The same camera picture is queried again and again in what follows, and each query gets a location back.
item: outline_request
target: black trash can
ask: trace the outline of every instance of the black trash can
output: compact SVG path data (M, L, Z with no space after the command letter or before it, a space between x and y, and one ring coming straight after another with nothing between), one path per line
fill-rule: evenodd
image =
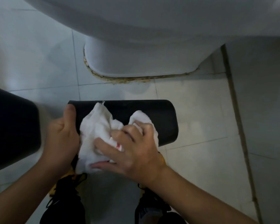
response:
M0 169L33 154L40 146L36 105L0 89Z

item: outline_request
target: person's right arm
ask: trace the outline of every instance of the person's right arm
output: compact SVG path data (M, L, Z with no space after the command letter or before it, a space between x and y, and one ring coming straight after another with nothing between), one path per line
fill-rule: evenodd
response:
M147 186L170 204L189 223L256 223L221 200L188 182L164 164L158 155L153 139L153 126L136 122L143 129L143 136L133 125L121 131L112 131L114 140L124 152L108 145L102 139L95 140L96 147L116 163L99 162L93 168L121 173Z

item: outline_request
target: cleaning rag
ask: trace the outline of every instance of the cleaning rag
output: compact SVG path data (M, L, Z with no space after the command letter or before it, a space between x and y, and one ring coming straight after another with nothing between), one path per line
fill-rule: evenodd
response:
M150 118L138 110L134 112L134 114L130 117L129 124L135 125L141 134L142 128L140 128L135 120L138 120L142 123L150 123L153 124ZM108 109L101 103L96 103L93 110L82 120L80 125L80 139L81 139L81 147L79 151L79 159L76 166L76 173L93 173L99 171L98 169L92 169L91 164L101 161L110 161L108 157L104 156L95 146L94 139L100 137L109 145L115 147L119 151L123 151L122 146L117 143L110 135L111 130L117 129L120 130L123 128L123 124L113 119L112 114L108 111ZM159 146L158 140L158 132L154 128L154 140L156 146Z

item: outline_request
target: toilet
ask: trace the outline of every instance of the toilet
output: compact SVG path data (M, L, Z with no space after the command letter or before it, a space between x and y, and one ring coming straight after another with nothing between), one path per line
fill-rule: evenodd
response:
M195 71L241 36L280 36L280 0L25 0L85 34L85 62L102 77Z

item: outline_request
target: forearm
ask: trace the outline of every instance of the forearm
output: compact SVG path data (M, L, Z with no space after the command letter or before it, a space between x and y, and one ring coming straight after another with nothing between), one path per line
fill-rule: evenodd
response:
M149 185L189 223L255 223L233 207L211 196L166 167Z
M59 177L38 162L0 194L0 224L25 223Z

